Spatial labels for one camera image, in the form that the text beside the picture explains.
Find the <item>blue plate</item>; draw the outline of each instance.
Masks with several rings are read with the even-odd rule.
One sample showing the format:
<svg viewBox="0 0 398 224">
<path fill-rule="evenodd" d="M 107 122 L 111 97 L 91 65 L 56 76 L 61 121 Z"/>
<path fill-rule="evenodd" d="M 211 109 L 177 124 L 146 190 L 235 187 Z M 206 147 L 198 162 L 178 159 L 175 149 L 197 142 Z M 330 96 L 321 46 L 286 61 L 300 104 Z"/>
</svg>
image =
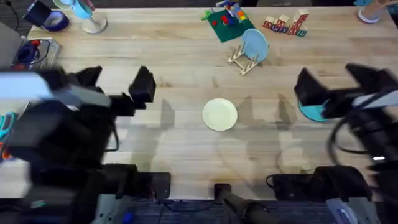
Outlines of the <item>blue plate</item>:
<svg viewBox="0 0 398 224">
<path fill-rule="evenodd" d="M 316 122 L 325 122 L 327 119 L 322 117 L 322 111 L 324 110 L 323 105 L 315 106 L 303 106 L 301 102 L 298 102 L 298 107 L 305 117 Z"/>
<path fill-rule="evenodd" d="M 260 31 L 256 29 L 248 29 L 244 31 L 242 40 L 245 43 L 243 52 L 246 56 L 253 58 L 259 54 L 257 62 L 266 59 L 268 55 L 268 42 Z"/>
</svg>

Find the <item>wooden table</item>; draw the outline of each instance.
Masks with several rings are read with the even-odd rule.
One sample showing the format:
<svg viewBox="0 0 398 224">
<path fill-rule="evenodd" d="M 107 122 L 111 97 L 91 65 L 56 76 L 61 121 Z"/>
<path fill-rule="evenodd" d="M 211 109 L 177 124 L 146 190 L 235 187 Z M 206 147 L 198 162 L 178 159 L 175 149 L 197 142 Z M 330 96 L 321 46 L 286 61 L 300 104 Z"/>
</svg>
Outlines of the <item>wooden table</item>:
<svg viewBox="0 0 398 224">
<path fill-rule="evenodd" d="M 140 65 L 154 73 L 155 102 L 133 118 L 117 120 L 121 149 L 104 162 L 134 163 L 141 171 L 169 171 L 171 198 L 212 198 L 213 184 L 228 182 L 245 198 L 274 198 L 264 179 L 269 174 L 311 172 L 331 164 L 325 141 L 334 123 L 314 123 L 297 108 L 293 87 L 303 67 L 331 88 L 354 86 L 348 62 L 398 73 L 398 31 L 384 14 L 374 25 L 357 18 L 355 7 L 313 7 L 305 38 L 263 29 L 266 16 L 292 15 L 296 8 L 245 9 L 271 48 L 262 64 L 245 77 L 226 59 L 241 38 L 221 44 L 205 9 L 98 9 L 109 25 L 103 33 L 82 31 L 80 19 L 51 34 L 33 28 L 29 38 L 53 37 L 62 46 L 59 63 L 66 71 L 102 65 L 98 81 L 106 93 L 127 91 Z M 225 132 L 205 126 L 201 110 L 213 98 L 237 107 L 237 125 Z M 342 145 L 358 149 L 354 138 Z M 341 161 L 359 168 L 366 156 L 339 153 Z M 20 197 L 25 164 L 0 168 L 0 196 Z"/>
</svg>

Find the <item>black cable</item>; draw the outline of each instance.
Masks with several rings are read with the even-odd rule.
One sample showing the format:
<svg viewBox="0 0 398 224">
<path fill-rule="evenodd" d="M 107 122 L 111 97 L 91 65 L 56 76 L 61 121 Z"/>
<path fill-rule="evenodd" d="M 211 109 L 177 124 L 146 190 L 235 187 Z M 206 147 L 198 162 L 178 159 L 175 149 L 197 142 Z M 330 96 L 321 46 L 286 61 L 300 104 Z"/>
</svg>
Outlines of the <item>black cable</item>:
<svg viewBox="0 0 398 224">
<path fill-rule="evenodd" d="M 336 151 L 334 150 L 334 146 L 336 146 L 336 135 L 337 132 L 340 130 L 340 128 L 347 122 L 347 120 L 358 114 L 363 108 L 365 108 L 367 105 L 375 102 L 376 100 L 380 99 L 381 97 L 389 94 L 392 90 L 394 90 L 393 88 L 385 88 L 382 89 L 379 93 L 376 93 L 375 95 L 373 95 L 372 97 L 370 97 L 369 99 L 367 99 L 366 101 L 364 101 L 363 103 L 361 103 L 360 105 L 354 107 L 344 118 L 342 118 L 337 124 L 336 126 L 333 128 L 331 134 L 329 135 L 328 141 L 327 141 L 327 145 L 326 148 L 328 150 L 329 156 L 332 160 L 332 162 L 336 165 L 341 165 L 341 163 L 339 162 L 337 155 L 336 155 Z M 369 189 L 378 192 L 379 194 L 381 194 L 383 196 L 383 199 L 385 199 L 386 201 L 388 201 L 389 203 L 391 203 L 392 205 L 394 205 L 395 207 L 398 208 L 398 200 L 390 197 L 389 195 L 385 194 L 383 191 L 381 191 L 381 189 L 379 189 L 378 187 L 369 187 Z"/>
<path fill-rule="evenodd" d="M 174 208 L 170 208 L 169 204 L 163 203 L 164 207 L 167 208 L 168 210 L 172 211 L 172 212 L 193 212 L 193 213 L 195 213 L 195 212 L 203 212 L 203 211 L 209 210 L 209 209 L 213 208 L 213 206 L 215 204 L 216 204 L 216 202 L 213 201 L 209 206 L 204 207 L 204 208 L 198 208 L 198 209 L 192 209 L 192 210 L 177 210 L 177 209 L 174 209 Z"/>
<path fill-rule="evenodd" d="M 344 148 L 344 147 L 340 146 L 338 144 L 338 141 L 337 141 L 337 136 L 336 136 L 336 139 L 335 139 L 333 144 L 336 146 L 336 148 L 338 148 L 339 150 L 341 150 L 343 152 L 347 152 L 347 153 L 351 153 L 351 154 L 359 154 L 359 155 L 365 155 L 365 154 L 368 153 L 365 150 L 363 150 L 363 151 L 361 151 L 361 150 L 352 150 L 352 149 L 347 149 L 347 148 Z"/>
<path fill-rule="evenodd" d="M 6 212 L 6 211 L 14 211 L 14 212 L 21 212 L 21 209 L 19 207 L 16 206 L 12 206 L 12 205 L 4 205 L 4 206 L 0 206 L 0 213 L 1 212 Z"/>
<path fill-rule="evenodd" d="M 335 146 L 336 146 L 337 133 L 340 130 L 340 128 L 345 123 L 347 123 L 347 121 L 350 117 L 358 114 L 367 105 L 373 103 L 374 101 L 376 101 L 376 100 L 380 99 L 381 97 L 385 96 L 386 94 L 390 93 L 391 90 L 393 90 L 393 89 L 392 88 L 382 89 L 379 93 L 376 93 L 375 95 L 373 95 L 372 97 L 370 97 L 369 99 L 367 99 L 366 101 L 361 103 L 360 105 L 355 106 L 344 118 L 341 118 L 339 120 L 339 122 L 336 124 L 336 126 L 333 128 L 332 132 L 330 133 L 329 138 L 326 142 L 326 149 L 329 153 L 330 159 L 332 160 L 332 162 L 334 164 L 341 165 L 341 163 L 339 162 L 339 160 L 337 158 L 336 151 L 334 150 Z M 348 150 L 348 149 L 344 149 L 342 151 L 349 152 L 349 153 L 355 153 L 355 154 L 363 154 L 362 151 L 352 151 L 352 150 Z"/>
<path fill-rule="evenodd" d="M 8 7 L 10 7 L 10 9 L 12 10 L 12 12 L 15 15 L 17 24 L 15 25 L 14 30 L 16 31 L 18 29 L 18 27 L 19 27 L 19 17 L 18 17 L 17 11 L 14 9 L 14 7 L 12 6 L 12 4 L 11 4 L 11 2 L 9 0 L 4 0 L 4 4 L 7 5 Z"/>
<path fill-rule="evenodd" d="M 105 149 L 105 152 L 116 152 L 119 150 L 120 142 L 119 142 L 119 135 L 118 130 L 116 129 L 116 122 L 112 124 L 112 132 L 116 141 L 116 148 L 115 149 Z"/>
<path fill-rule="evenodd" d="M 160 224 L 162 222 L 164 208 L 165 208 L 165 206 L 163 205 L 162 209 L 160 209 L 160 214 L 159 214 L 159 219 L 157 221 L 157 224 Z"/>
<path fill-rule="evenodd" d="M 271 185 L 271 184 L 268 182 L 268 180 L 269 180 L 271 177 L 273 177 L 273 176 L 274 176 L 274 174 L 271 174 L 271 175 L 268 175 L 268 176 L 266 177 L 266 184 L 268 185 L 268 187 L 269 187 L 270 189 L 273 189 L 274 186 Z"/>
</svg>

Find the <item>red lego brick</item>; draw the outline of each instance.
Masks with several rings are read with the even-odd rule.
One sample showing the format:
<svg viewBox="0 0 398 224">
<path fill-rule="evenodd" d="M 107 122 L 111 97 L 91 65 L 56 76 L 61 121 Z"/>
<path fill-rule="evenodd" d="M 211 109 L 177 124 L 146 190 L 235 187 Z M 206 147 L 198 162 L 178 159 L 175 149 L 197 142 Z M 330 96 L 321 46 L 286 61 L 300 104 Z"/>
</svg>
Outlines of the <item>red lego brick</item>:
<svg viewBox="0 0 398 224">
<path fill-rule="evenodd" d="M 228 24 L 228 18 L 226 16 L 221 16 L 223 23 Z"/>
</svg>

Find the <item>toy block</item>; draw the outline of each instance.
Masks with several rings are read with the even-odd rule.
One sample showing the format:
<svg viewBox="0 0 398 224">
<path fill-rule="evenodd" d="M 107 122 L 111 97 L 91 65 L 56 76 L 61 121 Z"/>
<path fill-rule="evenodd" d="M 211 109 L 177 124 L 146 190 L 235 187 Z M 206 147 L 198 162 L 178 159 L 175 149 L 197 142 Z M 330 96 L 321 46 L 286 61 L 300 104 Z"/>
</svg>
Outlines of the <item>toy block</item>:
<svg viewBox="0 0 398 224">
<path fill-rule="evenodd" d="M 298 37 L 304 37 L 305 34 L 307 34 L 308 32 L 308 28 L 305 26 L 302 26 L 297 32 L 296 32 L 296 36 Z"/>
<path fill-rule="evenodd" d="M 275 31 L 275 32 L 278 32 L 278 31 L 279 31 L 279 27 L 276 25 L 277 22 L 278 22 L 278 19 L 274 19 L 274 22 L 273 22 L 272 25 L 271 25 L 271 30 L 272 30 L 272 31 Z"/>
<path fill-rule="evenodd" d="M 283 28 L 281 28 L 281 29 L 279 30 L 279 32 L 281 32 L 281 33 L 283 33 L 283 34 L 286 34 L 287 31 L 289 31 L 289 27 L 287 27 L 287 26 L 283 26 Z"/>
<path fill-rule="evenodd" d="M 279 19 L 277 20 L 276 26 L 279 28 L 283 28 L 285 26 L 286 22 L 289 20 L 289 18 L 285 15 L 281 15 Z"/>
<path fill-rule="evenodd" d="M 307 19 L 308 15 L 309 12 L 307 9 L 299 9 L 294 17 L 297 18 L 297 22 L 303 23 Z"/>
<path fill-rule="evenodd" d="M 301 27 L 302 24 L 303 24 L 303 23 L 302 23 L 302 22 L 299 22 L 299 21 L 294 22 L 293 25 L 292 25 L 292 29 L 298 30 L 298 29 L 300 29 L 300 27 Z"/>
<path fill-rule="evenodd" d="M 272 16 L 267 16 L 266 20 L 264 21 L 264 24 L 262 25 L 263 28 L 266 29 L 271 29 L 271 25 L 274 22 L 275 18 L 273 18 Z"/>
<path fill-rule="evenodd" d="M 287 35 L 296 35 L 297 29 L 290 29 L 287 33 Z"/>
</svg>

